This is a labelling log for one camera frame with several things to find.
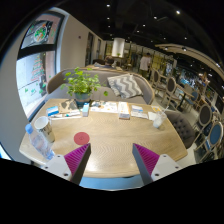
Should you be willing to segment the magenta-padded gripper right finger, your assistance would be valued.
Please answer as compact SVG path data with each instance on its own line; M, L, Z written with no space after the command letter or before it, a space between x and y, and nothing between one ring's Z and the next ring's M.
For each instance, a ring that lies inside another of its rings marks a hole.
M181 167L167 154L158 155L138 144L133 144L132 154L144 185L181 170Z

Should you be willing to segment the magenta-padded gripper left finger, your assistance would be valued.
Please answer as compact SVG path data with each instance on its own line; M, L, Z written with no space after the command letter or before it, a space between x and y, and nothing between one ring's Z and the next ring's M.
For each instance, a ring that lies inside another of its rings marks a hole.
M91 154L91 144L85 144L66 155L56 155L42 169L79 185Z

